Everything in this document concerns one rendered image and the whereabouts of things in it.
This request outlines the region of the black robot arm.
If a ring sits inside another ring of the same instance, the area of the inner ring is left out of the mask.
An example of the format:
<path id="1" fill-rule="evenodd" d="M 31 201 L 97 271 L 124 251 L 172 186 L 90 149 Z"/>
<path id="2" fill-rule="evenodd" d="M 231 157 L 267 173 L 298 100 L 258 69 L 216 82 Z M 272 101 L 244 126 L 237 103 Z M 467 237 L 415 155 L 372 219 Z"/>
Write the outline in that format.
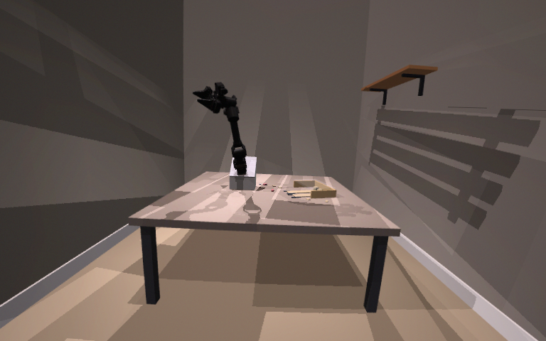
<path id="1" fill-rule="evenodd" d="M 213 93 L 218 94 L 219 99 L 226 98 L 225 94 L 228 93 L 228 90 L 225 88 L 224 84 L 222 82 L 215 82 L 215 90 Z M 231 148 L 232 151 L 232 157 L 233 159 L 233 165 L 235 170 L 237 170 L 238 175 L 244 175 L 247 172 L 247 164 L 245 157 L 247 155 L 245 145 L 242 144 L 242 140 L 240 140 L 240 133 L 237 125 L 237 121 L 239 120 L 239 109 L 236 107 L 236 97 L 233 95 L 232 97 L 227 97 L 227 106 L 223 110 L 223 114 L 227 116 L 227 120 L 230 122 L 231 130 L 232 130 L 232 137 L 233 137 L 233 145 Z M 235 149 L 237 147 L 242 147 L 239 149 Z"/>

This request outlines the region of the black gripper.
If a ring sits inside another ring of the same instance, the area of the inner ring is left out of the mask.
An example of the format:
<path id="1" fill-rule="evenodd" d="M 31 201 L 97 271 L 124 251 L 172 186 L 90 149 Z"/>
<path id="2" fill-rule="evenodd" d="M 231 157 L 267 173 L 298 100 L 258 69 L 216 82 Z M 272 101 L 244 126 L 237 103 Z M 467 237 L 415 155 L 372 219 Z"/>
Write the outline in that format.
<path id="1" fill-rule="evenodd" d="M 214 92 L 209 86 L 206 86 L 204 90 L 193 91 L 193 94 L 200 97 L 197 99 L 197 102 L 201 103 L 203 106 L 207 107 L 214 114 L 219 114 L 221 108 L 226 108 L 228 103 L 228 98 L 219 99 L 218 94 Z"/>

